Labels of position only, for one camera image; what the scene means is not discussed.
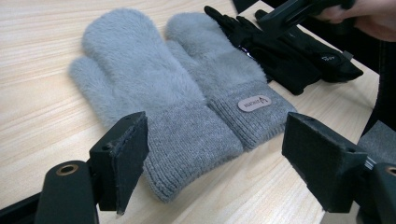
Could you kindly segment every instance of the wood grain surface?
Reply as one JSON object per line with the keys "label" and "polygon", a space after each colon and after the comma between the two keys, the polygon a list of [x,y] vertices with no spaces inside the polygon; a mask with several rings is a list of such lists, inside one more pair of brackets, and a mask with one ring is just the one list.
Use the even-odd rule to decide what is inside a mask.
{"label": "wood grain surface", "polygon": [[[118,7],[141,10],[163,32],[180,12],[212,6],[235,16],[231,1],[0,2],[0,208],[38,193],[45,173],[85,161],[106,130],[68,75],[82,55],[81,37],[93,20]],[[253,20],[263,2],[242,16]],[[270,86],[300,113],[357,142],[374,107],[378,75],[365,71],[345,84],[319,81],[299,96]],[[171,203],[161,203],[141,177],[124,216],[99,212],[101,223],[319,223],[324,212],[281,155],[283,134],[203,175]]]}

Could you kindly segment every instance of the glove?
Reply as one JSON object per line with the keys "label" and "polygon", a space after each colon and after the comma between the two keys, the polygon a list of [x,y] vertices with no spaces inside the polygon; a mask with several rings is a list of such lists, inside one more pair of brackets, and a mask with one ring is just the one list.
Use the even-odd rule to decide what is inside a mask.
{"label": "glove", "polygon": [[[258,10],[255,17],[259,21],[266,14],[265,11]],[[363,75],[363,72],[350,61],[351,58],[317,41],[297,26],[290,28],[279,40],[312,62],[322,72],[321,79],[324,81],[348,82]]]}
{"label": "glove", "polygon": [[265,41],[262,30],[245,18],[221,15],[212,7],[205,7],[205,13],[219,24],[234,47],[256,60],[267,77],[292,94],[299,95],[320,80],[321,72],[301,53],[277,39]]}
{"label": "glove", "polygon": [[285,129],[294,107],[266,84],[260,66],[235,49],[202,13],[182,13],[166,25],[168,48],[189,71],[212,108],[251,150]]}
{"label": "glove", "polygon": [[88,26],[86,57],[70,76],[103,124],[146,111],[149,154],[144,174],[163,202],[243,148],[232,130],[205,105],[205,97],[142,13],[116,9]]}

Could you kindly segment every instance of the finger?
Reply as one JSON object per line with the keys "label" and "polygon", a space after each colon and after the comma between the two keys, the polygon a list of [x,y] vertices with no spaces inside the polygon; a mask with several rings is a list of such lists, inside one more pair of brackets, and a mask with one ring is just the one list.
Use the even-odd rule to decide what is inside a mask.
{"label": "finger", "polygon": [[320,21],[339,23],[344,19],[343,17],[344,12],[345,11],[341,9],[340,6],[328,7],[325,8],[323,11],[321,11],[319,15],[315,16],[315,18],[317,18]]}

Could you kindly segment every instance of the human hand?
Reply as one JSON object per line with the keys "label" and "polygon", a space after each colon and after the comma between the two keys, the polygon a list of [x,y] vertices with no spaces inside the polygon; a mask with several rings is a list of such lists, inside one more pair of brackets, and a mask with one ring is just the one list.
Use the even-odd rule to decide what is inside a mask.
{"label": "human hand", "polygon": [[349,9],[340,6],[324,9],[317,19],[330,23],[340,23],[355,17],[355,27],[374,38],[388,42],[396,41],[396,1],[395,0],[356,0]]}

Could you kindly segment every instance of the fuzzy mitten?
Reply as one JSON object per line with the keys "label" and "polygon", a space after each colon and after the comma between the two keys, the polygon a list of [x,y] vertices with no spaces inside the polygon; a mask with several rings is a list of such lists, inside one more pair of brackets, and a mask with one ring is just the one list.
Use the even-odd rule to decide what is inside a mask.
{"label": "fuzzy mitten", "polygon": [[109,128],[146,111],[149,154],[144,174],[155,194],[173,200],[194,179],[243,153],[232,130],[207,106],[188,72],[173,57],[152,21],[116,9],[85,31],[86,57],[70,76]]}
{"label": "fuzzy mitten", "polygon": [[235,49],[203,13],[182,13],[166,26],[168,47],[229,125],[245,150],[284,132],[294,107],[267,84],[260,66]]}

